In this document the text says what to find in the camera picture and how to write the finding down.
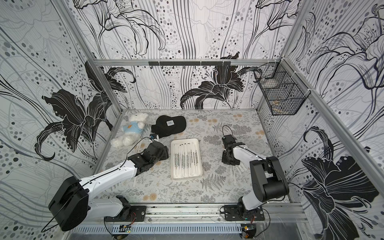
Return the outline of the straw later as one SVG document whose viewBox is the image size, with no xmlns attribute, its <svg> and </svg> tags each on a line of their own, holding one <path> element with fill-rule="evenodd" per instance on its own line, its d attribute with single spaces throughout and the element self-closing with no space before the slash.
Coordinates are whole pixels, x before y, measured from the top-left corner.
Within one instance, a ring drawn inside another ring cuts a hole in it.
<svg viewBox="0 0 384 240">
<path fill-rule="evenodd" d="M 200 174 L 199 170 L 199 158 L 198 158 L 198 153 L 196 149 L 196 145 L 194 144 L 194 157 L 195 157 L 195 165 L 196 165 L 196 175 L 198 176 Z"/>
</svg>

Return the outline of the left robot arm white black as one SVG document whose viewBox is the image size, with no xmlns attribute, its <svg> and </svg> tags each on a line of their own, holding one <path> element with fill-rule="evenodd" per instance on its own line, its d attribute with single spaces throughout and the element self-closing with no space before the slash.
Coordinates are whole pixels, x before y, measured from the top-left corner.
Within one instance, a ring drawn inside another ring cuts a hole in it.
<svg viewBox="0 0 384 240">
<path fill-rule="evenodd" d="M 120 182 L 149 171 L 157 162 L 168 158 L 168 147 L 160 142 L 151 142 L 142 152 L 127 155 L 109 170 L 82 179 L 67 178 L 48 209 L 63 232 L 74 229 L 84 221 L 100 218 L 109 222 L 135 221 L 138 215 L 131 210 L 125 197 L 98 199 L 97 196 Z"/>
</svg>

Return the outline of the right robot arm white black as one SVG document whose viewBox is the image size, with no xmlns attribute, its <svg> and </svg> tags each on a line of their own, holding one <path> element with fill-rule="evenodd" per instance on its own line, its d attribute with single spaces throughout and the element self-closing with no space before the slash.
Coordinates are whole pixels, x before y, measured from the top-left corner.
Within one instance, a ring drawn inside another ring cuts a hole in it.
<svg viewBox="0 0 384 240">
<path fill-rule="evenodd" d="M 289 194 L 289 184 L 277 157 L 266 157 L 252 151 L 232 135 L 222 137 L 222 163 L 250 170 L 252 191 L 240 198 L 241 209 L 255 210 L 266 202 Z"/>
</svg>

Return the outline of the white storage tray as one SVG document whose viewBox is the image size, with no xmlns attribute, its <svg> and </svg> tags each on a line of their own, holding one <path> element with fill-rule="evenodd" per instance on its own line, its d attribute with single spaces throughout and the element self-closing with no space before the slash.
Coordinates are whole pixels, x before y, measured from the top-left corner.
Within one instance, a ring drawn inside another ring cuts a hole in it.
<svg viewBox="0 0 384 240">
<path fill-rule="evenodd" d="M 196 165 L 194 157 L 194 144 L 196 145 L 200 174 L 196 175 Z M 178 147 L 178 177 L 174 177 L 174 145 Z M 191 180 L 200 178 L 203 175 L 202 160 L 200 154 L 199 141 L 196 138 L 174 140 L 171 142 L 171 179 L 172 180 Z"/>
</svg>

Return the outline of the black cap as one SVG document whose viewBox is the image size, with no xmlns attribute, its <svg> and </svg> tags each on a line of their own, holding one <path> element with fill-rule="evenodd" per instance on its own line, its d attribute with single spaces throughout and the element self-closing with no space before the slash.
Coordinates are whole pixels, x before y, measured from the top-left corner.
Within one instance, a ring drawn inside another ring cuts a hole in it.
<svg viewBox="0 0 384 240">
<path fill-rule="evenodd" d="M 151 125 L 151 133 L 157 135 L 159 138 L 164 138 L 182 133 L 186 127 L 187 122 L 185 117 L 169 117 L 163 115 L 157 118 L 154 125 Z"/>
</svg>

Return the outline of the white teddy bear blue shirt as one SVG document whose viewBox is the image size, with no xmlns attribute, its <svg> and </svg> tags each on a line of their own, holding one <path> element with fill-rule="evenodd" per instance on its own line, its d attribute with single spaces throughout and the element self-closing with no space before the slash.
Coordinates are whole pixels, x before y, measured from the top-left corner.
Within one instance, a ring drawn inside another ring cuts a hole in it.
<svg viewBox="0 0 384 240">
<path fill-rule="evenodd" d="M 136 113 L 129 115 L 128 123 L 122 126 L 123 134 L 111 140 L 111 146 L 119 148 L 122 146 L 131 146 L 141 137 L 147 123 L 148 114 Z"/>
</svg>

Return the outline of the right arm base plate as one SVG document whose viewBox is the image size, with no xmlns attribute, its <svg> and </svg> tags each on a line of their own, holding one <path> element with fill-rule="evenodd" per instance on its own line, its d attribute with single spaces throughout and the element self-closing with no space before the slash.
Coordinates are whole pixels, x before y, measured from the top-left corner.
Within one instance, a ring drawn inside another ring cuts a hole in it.
<svg viewBox="0 0 384 240">
<path fill-rule="evenodd" d="M 265 215 L 262 207 L 258 207 L 254 210 L 246 210 L 240 205 L 224 205 L 220 208 L 220 214 L 224 215 L 225 220 L 228 222 L 254 222 L 265 220 Z"/>
</svg>

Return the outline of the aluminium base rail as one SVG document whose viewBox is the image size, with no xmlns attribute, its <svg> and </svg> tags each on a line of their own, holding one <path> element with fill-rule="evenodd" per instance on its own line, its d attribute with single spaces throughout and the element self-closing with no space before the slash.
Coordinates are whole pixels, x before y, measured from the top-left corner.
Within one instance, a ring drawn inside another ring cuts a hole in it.
<svg viewBox="0 0 384 240">
<path fill-rule="evenodd" d="M 123 207 L 139 206 L 140 204 L 123 204 L 119 200 L 95 200 L 87 208 L 87 216 L 83 220 L 71 214 L 68 224 L 74 229 L 80 225 L 101 223 L 105 217 L 116 217 Z M 228 222 L 220 214 L 219 204 L 147 204 L 145 220 L 136 223 L 214 223 Z M 309 220 L 301 204 L 269 203 L 262 206 L 265 220 L 271 222 L 307 223 Z"/>
</svg>

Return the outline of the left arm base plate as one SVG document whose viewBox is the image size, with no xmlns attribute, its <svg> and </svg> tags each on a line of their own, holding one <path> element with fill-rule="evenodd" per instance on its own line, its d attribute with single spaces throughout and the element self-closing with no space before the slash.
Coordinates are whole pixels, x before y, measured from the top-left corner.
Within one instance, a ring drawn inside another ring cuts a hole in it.
<svg viewBox="0 0 384 240">
<path fill-rule="evenodd" d="M 105 222 L 143 222 L 146 211 L 147 207 L 144 205 L 123 207 L 122 211 L 116 217 L 105 217 Z"/>
</svg>

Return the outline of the black wall bar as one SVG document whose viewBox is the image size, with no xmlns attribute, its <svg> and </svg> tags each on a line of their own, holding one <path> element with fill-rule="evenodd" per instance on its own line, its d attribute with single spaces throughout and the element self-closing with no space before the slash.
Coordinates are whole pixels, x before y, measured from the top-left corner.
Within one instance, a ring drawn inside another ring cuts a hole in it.
<svg viewBox="0 0 384 240">
<path fill-rule="evenodd" d="M 231 66 L 231 61 L 148 61 L 149 66 Z"/>
</svg>

